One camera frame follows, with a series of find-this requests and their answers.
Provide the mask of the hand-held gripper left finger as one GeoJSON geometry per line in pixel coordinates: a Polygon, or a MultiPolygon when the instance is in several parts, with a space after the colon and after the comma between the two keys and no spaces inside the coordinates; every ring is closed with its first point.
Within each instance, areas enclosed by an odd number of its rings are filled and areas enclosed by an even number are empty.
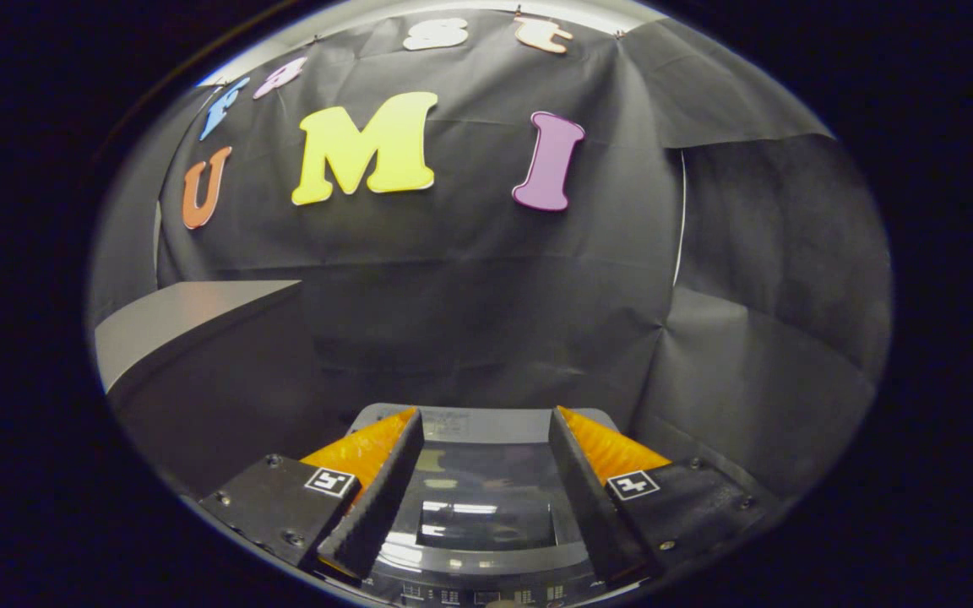
{"type": "Polygon", "coordinates": [[[421,411],[409,407],[305,458],[265,455],[199,505],[279,562],[363,580],[424,443],[421,411]]]}

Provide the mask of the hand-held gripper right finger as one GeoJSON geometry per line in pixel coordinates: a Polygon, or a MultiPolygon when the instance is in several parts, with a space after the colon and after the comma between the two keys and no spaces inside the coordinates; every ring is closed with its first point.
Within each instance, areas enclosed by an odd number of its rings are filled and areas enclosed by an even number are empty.
{"type": "Polygon", "coordinates": [[[575,410],[552,412],[548,442],[592,571],[609,586],[692,576],[780,512],[776,497],[710,459],[665,458],[575,410]]]}

